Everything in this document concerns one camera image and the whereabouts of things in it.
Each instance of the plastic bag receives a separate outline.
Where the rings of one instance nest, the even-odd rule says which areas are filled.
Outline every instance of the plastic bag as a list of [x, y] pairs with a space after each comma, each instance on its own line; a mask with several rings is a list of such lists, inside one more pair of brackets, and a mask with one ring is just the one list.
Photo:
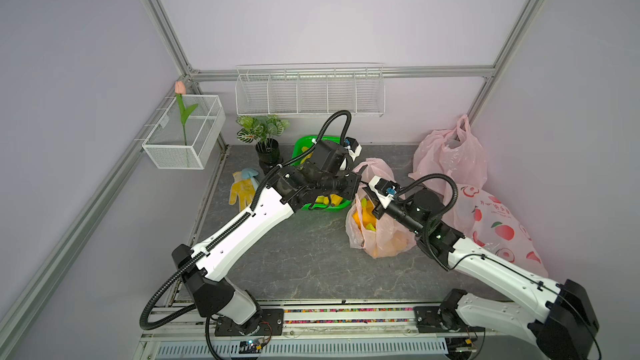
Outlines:
[[[445, 202], [451, 198], [447, 190]], [[527, 230], [498, 198], [473, 185], [458, 184], [458, 200], [450, 212], [452, 224], [489, 252], [541, 277], [548, 272]]]
[[[460, 117], [452, 130], [433, 131], [420, 143], [413, 155], [414, 180], [440, 172], [453, 178], [456, 183], [482, 188], [486, 182], [486, 155], [484, 148], [471, 134], [467, 115]], [[444, 195], [448, 186], [443, 180], [428, 180], [427, 188]]]
[[[367, 168], [362, 174], [363, 182], [368, 183], [375, 175], [386, 180], [394, 180], [394, 173], [384, 160], [368, 158], [358, 164], [354, 171], [359, 171], [364, 165]], [[364, 190], [359, 188], [353, 205], [347, 213], [346, 230], [349, 236], [349, 246], [355, 249], [364, 249], [373, 258], [395, 256], [415, 246], [415, 235], [387, 214], [384, 214], [377, 221], [375, 231], [364, 228], [362, 221], [358, 225], [353, 219], [353, 214], [358, 212], [360, 220], [363, 220], [361, 202], [364, 197], [368, 198]]]

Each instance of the white wall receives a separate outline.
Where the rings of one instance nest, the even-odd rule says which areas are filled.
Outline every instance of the white wall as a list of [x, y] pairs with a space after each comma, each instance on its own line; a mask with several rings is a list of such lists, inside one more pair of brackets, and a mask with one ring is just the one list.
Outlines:
[[486, 189], [586, 287], [604, 359], [637, 356], [639, 25], [640, 0], [547, 0], [474, 125]]
[[187, 243], [219, 153], [204, 171], [159, 170], [144, 155], [15, 360], [132, 358], [140, 312], [175, 271], [171, 252]]
[[525, 0], [162, 0], [191, 65], [492, 64]]
[[177, 71], [140, 0], [0, 0], [0, 14], [2, 317]]
[[[466, 113], [483, 83], [482, 77], [388, 78], [387, 111], [382, 117], [357, 116], [351, 120], [349, 136], [361, 143], [417, 143], [428, 132], [452, 128]], [[234, 82], [202, 82], [203, 92], [220, 96], [227, 120], [222, 134], [229, 144], [236, 138], [236, 94]], [[291, 127], [278, 141], [293, 144], [304, 135], [316, 134], [328, 116], [286, 117]], [[333, 122], [327, 134], [340, 136], [344, 117]]]

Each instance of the yellow glove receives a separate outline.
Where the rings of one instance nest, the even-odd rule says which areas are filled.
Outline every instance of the yellow glove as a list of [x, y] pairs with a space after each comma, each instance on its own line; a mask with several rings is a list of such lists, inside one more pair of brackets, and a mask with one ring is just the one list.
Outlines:
[[240, 198], [240, 211], [251, 204], [253, 196], [255, 195], [255, 189], [251, 180], [243, 180], [242, 172], [234, 172], [234, 184], [231, 185], [231, 192], [229, 194], [229, 204], [236, 204], [238, 198]]
[[[303, 146], [302, 147], [302, 153], [306, 152], [308, 150], [308, 147]], [[311, 155], [313, 155], [313, 153], [309, 154], [307, 157], [303, 158], [302, 160], [300, 160], [300, 164], [304, 163], [306, 159], [308, 159], [309, 157], [311, 157]]]

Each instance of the yellow object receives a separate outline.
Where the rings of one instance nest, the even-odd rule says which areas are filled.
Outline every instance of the yellow object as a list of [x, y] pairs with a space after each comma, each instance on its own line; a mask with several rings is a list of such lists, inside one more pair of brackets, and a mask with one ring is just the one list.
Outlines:
[[325, 204], [325, 205], [329, 205], [329, 198], [327, 196], [318, 196], [316, 197], [316, 203], [317, 204]]
[[331, 195], [331, 204], [337, 206], [342, 203], [342, 198], [338, 195]]
[[[306, 146], [303, 146], [303, 147], [302, 147], [302, 153], [306, 152], [307, 150], [309, 150], [309, 148], [308, 148], [308, 147], [306, 147]], [[313, 153], [309, 153], [309, 155], [308, 155], [307, 157], [305, 157], [305, 158], [303, 158], [302, 160], [300, 160], [300, 164], [304, 163], [306, 159], [308, 159], [309, 157], [311, 157], [311, 155], [313, 155]]]
[[242, 171], [234, 172], [234, 183], [231, 185], [231, 192], [229, 193], [229, 204], [236, 204], [239, 198], [239, 207], [240, 211], [242, 211], [251, 204], [254, 195], [255, 189], [253, 188], [251, 179], [243, 180]]
[[[365, 199], [362, 200], [362, 225], [366, 226], [365, 229], [370, 229], [371, 231], [376, 230], [376, 221], [378, 221], [373, 214], [373, 202]], [[358, 212], [353, 213], [353, 219], [356, 221], [358, 225], [360, 225], [360, 217], [358, 216]]]

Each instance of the white wire basket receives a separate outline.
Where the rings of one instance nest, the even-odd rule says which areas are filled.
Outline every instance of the white wire basket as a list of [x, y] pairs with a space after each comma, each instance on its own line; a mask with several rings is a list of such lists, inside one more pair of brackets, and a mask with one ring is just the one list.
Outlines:
[[354, 115], [385, 112], [382, 68], [242, 71], [236, 81], [237, 113], [243, 115]]
[[159, 169], [202, 170], [225, 122], [225, 112], [216, 95], [185, 94], [182, 100], [185, 107], [198, 104], [185, 124], [187, 145], [174, 98], [142, 147]]

